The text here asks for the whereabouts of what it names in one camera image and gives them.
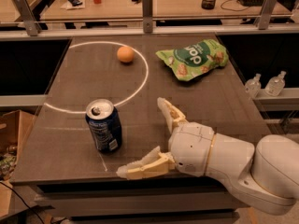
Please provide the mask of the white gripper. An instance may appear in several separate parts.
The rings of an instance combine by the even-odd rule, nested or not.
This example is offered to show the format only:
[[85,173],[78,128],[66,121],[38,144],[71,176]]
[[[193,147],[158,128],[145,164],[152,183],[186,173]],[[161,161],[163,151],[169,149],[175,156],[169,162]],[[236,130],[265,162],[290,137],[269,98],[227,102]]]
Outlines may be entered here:
[[119,167],[117,176],[128,180],[152,178],[169,173],[175,165],[183,174],[202,176],[215,132],[205,125],[188,122],[186,116],[165,98],[159,97],[157,105],[172,133],[168,141],[170,152],[163,153],[156,147],[141,160]]

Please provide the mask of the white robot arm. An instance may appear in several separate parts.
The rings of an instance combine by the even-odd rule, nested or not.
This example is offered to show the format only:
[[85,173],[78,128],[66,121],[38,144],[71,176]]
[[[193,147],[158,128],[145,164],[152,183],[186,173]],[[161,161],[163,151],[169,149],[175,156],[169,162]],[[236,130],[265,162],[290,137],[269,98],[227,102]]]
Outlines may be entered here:
[[117,175],[138,180],[176,169],[223,184],[239,201],[271,215],[284,215],[299,200],[298,144],[269,134],[257,145],[189,122],[164,98],[157,100],[169,132],[168,151],[158,147],[139,161],[121,166]]

